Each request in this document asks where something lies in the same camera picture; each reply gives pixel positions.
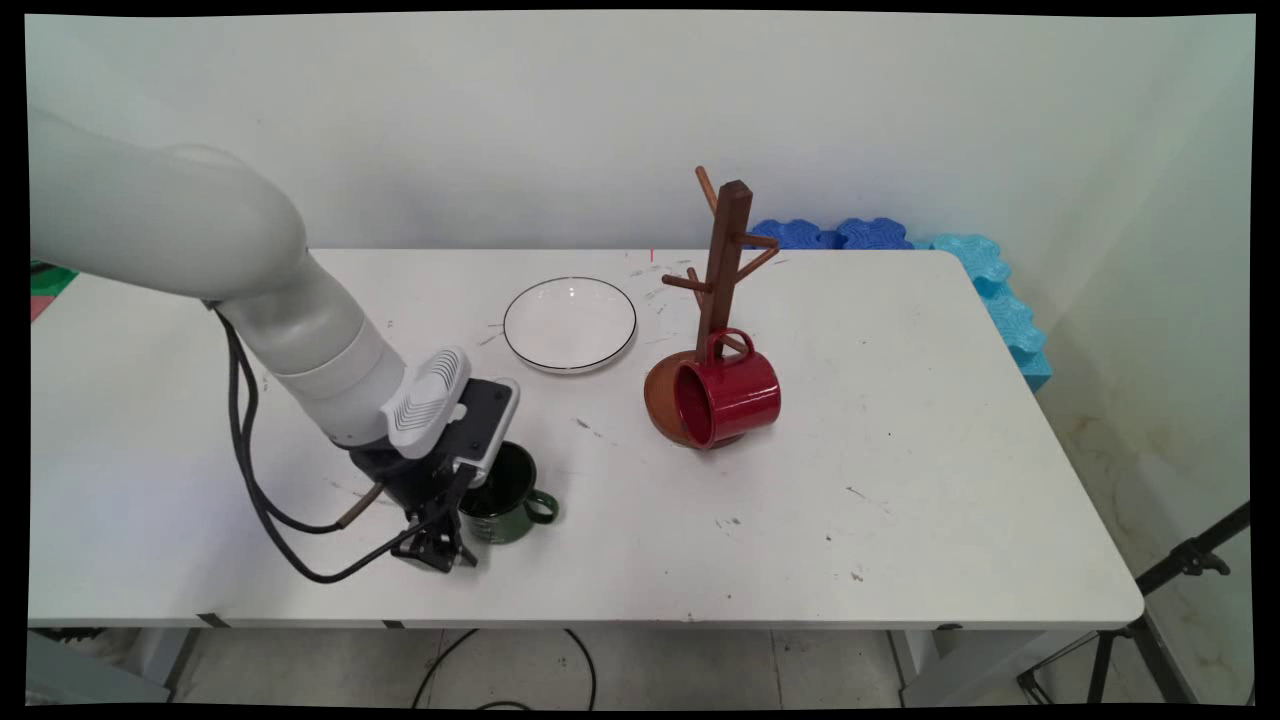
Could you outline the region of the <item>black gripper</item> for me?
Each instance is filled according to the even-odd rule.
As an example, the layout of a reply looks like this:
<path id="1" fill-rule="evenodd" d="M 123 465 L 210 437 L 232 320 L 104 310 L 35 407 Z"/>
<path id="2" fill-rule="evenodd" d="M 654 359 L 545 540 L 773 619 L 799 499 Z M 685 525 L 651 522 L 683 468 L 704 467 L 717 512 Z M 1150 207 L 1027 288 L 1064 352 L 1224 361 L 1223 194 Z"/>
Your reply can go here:
<path id="1" fill-rule="evenodd" d="M 486 468 L 461 462 L 443 450 L 406 457 L 388 439 L 351 447 L 348 455 L 404 510 L 410 533 L 390 548 L 393 557 L 444 574 L 458 562 L 477 566 L 465 543 L 460 505 L 468 492 L 485 486 Z"/>

